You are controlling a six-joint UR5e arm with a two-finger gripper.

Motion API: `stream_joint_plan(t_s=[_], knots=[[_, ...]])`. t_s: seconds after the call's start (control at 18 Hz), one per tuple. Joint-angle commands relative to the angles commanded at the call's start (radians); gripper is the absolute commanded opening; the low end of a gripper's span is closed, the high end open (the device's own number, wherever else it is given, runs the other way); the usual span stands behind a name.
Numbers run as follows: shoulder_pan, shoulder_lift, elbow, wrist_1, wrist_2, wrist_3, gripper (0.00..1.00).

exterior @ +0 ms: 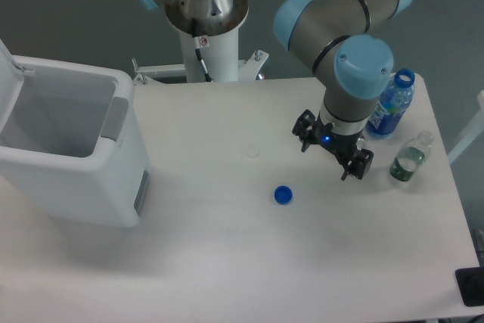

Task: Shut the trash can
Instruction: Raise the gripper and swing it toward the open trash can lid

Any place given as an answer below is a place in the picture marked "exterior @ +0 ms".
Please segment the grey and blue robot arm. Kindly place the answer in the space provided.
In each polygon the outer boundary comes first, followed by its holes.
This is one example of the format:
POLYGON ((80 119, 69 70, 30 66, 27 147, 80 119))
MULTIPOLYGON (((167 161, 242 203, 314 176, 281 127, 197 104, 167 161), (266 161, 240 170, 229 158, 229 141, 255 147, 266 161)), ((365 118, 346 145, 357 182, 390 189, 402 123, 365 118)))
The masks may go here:
MULTIPOLYGON (((248 15, 248 0, 139 0, 149 10, 163 7, 178 31, 189 82, 237 81, 238 46, 222 45, 248 15)), ((373 153, 357 143, 387 87, 394 60, 389 46, 369 35, 412 0, 286 0, 273 33, 324 86, 318 113, 303 112, 293 134, 303 148, 313 144, 333 154, 344 176, 364 177, 373 153)))

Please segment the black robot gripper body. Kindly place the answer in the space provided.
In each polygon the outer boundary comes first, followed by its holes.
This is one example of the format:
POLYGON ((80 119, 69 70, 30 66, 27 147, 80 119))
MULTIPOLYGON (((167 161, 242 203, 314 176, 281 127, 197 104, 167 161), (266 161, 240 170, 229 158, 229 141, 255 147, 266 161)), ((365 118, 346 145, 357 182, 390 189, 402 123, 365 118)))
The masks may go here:
POLYGON ((336 123, 323 123, 318 116, 312 121, 312 144, 333 154, 339 163, 364 163, 365 149, 357 146, 363 128, 352 123, 349 131, 341 131, 336 123))

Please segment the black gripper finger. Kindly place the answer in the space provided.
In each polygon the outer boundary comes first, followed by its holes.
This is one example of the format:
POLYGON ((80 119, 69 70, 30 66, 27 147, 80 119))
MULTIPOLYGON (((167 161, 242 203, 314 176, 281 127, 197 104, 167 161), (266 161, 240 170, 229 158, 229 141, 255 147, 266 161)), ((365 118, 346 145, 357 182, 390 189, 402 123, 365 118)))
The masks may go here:
POLYGON ((345 181, 348 176, 353 176, 359 180, 363 179, 370 169, 374 153, 368 149, 355 148, 350 153, 340 156, 340 165, 343 167, 341 180, 345 181))
POLYGON ((310 145, 317 143, 317 138, 315 134, 316 125, 317 123, 315 115, 310 110, 305 110, 297 118, 292 129, 292 133, 302 143, 302 152, 306 152, 310 145))

